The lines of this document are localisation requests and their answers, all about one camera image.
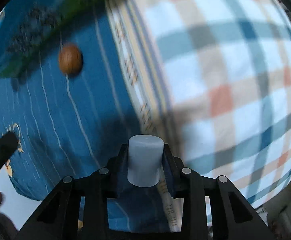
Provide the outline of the open cardboard box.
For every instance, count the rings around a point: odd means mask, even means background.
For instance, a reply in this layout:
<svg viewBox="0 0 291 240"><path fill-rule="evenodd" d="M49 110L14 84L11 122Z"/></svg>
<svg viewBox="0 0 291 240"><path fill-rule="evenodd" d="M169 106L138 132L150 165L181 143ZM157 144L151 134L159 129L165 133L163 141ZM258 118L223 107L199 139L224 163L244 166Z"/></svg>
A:
<svg viewBox="0 0 291 240"><path fill-rule="evenodd" d="M0 15L0 79L18 77L61 26L100 0L10 0Z"/></svg>

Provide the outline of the plaid checkered blanket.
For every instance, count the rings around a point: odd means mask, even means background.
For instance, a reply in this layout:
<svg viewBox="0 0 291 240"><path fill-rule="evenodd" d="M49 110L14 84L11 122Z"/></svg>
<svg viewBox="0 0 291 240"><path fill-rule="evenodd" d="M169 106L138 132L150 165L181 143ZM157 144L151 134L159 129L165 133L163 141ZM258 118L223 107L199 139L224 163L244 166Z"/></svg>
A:
<svg viewBox="0 0 291 240"><path fill-rule="evenodd" d="M125 0L127 85L175 154L254 207L291 181L291 23L277 0Z"/></svg>

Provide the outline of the grey cylindrical cap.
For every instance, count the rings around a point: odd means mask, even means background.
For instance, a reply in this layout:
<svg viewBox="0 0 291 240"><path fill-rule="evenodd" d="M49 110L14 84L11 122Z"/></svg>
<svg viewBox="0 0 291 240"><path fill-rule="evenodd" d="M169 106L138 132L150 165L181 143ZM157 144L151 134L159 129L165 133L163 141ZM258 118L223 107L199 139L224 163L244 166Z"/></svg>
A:
<svg viewBox="0 0 291 240"><path fill-rule="evenodd" d="M164 141L152 135L135 135L128 143L128 181L138 187L159 183Z"/></svg>

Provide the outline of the blue striped blanket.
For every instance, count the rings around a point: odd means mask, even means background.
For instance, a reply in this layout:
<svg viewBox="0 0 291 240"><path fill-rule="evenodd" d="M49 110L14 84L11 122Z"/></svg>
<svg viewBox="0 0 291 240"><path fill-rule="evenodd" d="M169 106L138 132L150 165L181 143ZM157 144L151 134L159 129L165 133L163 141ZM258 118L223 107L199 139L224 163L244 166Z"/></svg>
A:
<svg viewBox="0 0 291 240"><path fill-rule="evenodd" d="M55 33L18 78L0 79L0 135L19 138L7 163L18 194L43 200L64 176L105 166L134 135L156 135L180 152L174 77L164 65L180 24L166 3L101 3ZM59 69L68 43L82 53L76 75Z"/></svg>

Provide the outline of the brown walnut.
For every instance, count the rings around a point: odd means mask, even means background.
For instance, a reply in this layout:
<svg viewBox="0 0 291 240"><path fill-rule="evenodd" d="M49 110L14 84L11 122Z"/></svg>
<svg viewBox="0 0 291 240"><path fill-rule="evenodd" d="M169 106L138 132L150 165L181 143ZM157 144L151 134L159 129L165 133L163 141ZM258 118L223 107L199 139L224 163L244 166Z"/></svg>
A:
<svg viewBox="0 0 291 240"><path fill-rule="evenodd" d="M76 75L82 69L82 53L73 43L68 43L60 49L58 54L60 71L65 75Z"/></svg>

